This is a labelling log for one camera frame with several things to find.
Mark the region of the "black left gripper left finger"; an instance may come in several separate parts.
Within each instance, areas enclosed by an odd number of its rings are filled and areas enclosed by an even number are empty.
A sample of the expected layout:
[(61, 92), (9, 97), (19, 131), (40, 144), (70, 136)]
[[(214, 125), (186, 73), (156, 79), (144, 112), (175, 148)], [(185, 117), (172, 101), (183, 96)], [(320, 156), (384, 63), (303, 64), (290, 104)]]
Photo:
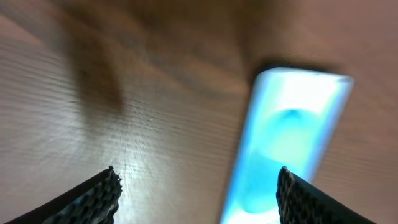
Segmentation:
[(122, 194), (113, 166), (6, 224), (113, 224)]

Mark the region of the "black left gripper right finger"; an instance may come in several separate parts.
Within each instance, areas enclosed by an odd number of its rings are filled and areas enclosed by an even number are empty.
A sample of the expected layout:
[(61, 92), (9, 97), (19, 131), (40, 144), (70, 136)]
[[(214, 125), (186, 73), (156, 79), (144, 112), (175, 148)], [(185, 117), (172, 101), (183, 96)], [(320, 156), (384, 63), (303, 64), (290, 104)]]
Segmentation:
[(276, 192), (281, 224), (374, 224), (283, 166)]

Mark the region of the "blue screen Galaxy smartphone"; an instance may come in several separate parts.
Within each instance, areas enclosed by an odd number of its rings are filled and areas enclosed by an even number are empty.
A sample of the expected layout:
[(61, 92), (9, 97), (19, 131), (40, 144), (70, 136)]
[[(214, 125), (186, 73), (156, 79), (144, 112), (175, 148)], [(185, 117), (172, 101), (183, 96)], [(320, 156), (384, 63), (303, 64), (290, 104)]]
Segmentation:
[(256, 77), (221, 224), (279, 222), (279, 171), (314, 178), (353, 85), (348, 75), (292, 67)]

